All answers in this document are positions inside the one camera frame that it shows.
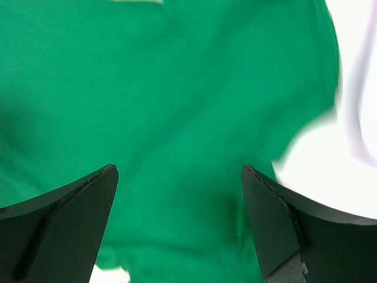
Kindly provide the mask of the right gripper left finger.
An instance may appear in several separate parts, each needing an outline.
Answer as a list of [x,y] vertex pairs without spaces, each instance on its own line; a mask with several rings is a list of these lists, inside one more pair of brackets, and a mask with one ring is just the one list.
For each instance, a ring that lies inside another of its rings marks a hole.
[[109,164],[1,208],[1,282],[89,282],[118,177]]

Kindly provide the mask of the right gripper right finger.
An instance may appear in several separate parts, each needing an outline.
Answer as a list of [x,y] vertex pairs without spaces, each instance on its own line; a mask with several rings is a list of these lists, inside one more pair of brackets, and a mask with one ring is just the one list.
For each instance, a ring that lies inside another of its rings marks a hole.
[[250,166],[241,180],[266,282],[376,281],[376,220],[325,206]]

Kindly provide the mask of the green t shirt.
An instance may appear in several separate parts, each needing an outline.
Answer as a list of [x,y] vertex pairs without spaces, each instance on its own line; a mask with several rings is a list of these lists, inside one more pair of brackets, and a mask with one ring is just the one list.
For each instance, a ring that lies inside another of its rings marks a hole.
[[261,282],[240,184],[334,106],[325,1],[2,1],[1,205],[116,165],[97,265]]

